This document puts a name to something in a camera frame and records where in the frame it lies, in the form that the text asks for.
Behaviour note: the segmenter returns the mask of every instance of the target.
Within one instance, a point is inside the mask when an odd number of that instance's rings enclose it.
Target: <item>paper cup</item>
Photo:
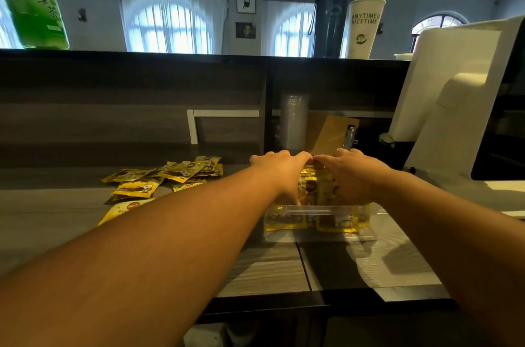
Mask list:
[[[354,0],[350,3],[348,57],[368,59],[386,0]]]

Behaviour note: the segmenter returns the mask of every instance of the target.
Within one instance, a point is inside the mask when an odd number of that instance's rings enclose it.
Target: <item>clear plastic box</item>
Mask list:
[[[265,213],[267,242],[332,242],[376,240],[370,228],[375,207],[272,205]]]

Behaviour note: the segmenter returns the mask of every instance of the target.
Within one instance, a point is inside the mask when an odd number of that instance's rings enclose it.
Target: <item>white sheer curtain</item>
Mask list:
[[[221,54],[227,0],[122,0],[129,52]]]
[[[0,48],[23,48],[5,0],[0,0]]]
[[[278,57],[311,57],[313,37],[308,29],[314,13],[313,3],[263,1],[263,24],[265,36],[262,53]],[[341,58],[346,58],[350,14],[347,14],[345,32],[341,45]]]

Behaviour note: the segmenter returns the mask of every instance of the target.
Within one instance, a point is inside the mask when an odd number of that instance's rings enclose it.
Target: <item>person's left arm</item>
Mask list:
[[[0,278],[4,346],[173,345],[265,209],[297,202],[311,155],[250,159],[222,180],[133,209]]]

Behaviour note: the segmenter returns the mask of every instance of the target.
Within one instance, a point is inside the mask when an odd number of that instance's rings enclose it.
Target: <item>framed picture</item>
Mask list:
[[[255,39],[255,24],[251,22],[235,23],[236,39]]]
[[[237,12],[255,14],[255,0],[237,0]]]

